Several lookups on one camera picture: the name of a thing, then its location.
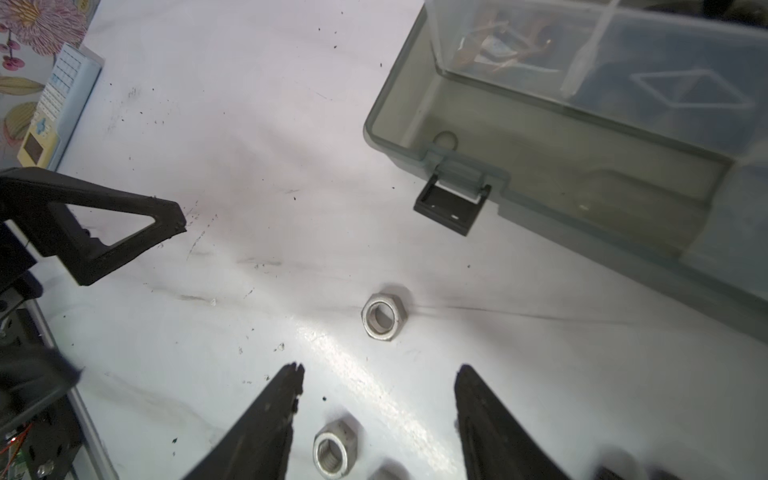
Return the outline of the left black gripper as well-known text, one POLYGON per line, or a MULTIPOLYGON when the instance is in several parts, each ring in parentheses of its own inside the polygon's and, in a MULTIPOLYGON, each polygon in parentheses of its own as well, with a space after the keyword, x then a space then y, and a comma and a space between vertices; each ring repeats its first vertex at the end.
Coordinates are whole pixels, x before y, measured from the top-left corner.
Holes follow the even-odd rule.
MULTIPOLYGON (((172 201, 107 188, 38 167, 1 172, 1 219, 10 220, 44 257, 56 256, 78 284, 88 286, 152 247, 186 231, 172 201), (152 219, 147 227, 112 245, 82 226, 69 207, 80 206, 152 219)), ((43 288, 30 269, 36 260, 1 224, 1 294, 37 299, 43 288)))

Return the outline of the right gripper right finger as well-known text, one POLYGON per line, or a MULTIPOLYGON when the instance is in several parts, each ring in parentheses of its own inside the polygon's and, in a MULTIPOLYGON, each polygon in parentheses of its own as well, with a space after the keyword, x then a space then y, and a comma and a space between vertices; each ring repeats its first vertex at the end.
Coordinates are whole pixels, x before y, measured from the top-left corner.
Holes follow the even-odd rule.
POLYGON ((469 479, 566 479, 480 375, 461 366, 454 384, 458 432, 469 479))

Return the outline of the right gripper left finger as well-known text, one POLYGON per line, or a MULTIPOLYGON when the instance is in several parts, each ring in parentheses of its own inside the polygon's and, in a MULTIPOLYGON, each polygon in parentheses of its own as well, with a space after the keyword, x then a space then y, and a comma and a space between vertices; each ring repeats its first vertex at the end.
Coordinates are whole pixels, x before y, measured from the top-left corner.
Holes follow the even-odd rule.
POLYGON ((284 365, 187 480, 283 479, 293 440, 293 418, 305 369, 284 365))

